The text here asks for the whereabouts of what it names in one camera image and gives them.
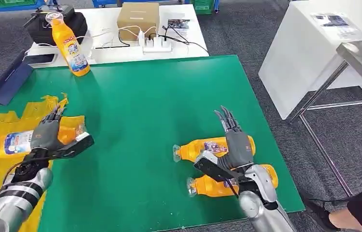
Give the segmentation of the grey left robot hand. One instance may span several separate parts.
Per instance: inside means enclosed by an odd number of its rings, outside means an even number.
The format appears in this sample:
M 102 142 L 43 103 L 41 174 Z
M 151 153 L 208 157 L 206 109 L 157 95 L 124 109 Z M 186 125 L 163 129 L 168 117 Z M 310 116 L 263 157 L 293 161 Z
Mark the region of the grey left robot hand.
M 46 149 L 54 151 L 63 147 L 63 143 L 58 139 L 60 120 L 64 108 L 58 104 L 49 114 L 47 114 L 33 130 L 30 141 L 31 150 Z

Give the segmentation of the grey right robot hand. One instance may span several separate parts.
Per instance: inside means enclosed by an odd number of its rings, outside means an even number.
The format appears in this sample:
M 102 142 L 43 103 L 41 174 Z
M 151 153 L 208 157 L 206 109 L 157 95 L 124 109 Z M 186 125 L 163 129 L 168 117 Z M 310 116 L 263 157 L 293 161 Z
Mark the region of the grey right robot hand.
M 215 110 L 225 131 L 227 154 L 219 158 L 219 164 L 227 169 L 241 168 L 254 163 L 253 149 L 248 138 L 230 110 L 221 106 L 222 112 Z

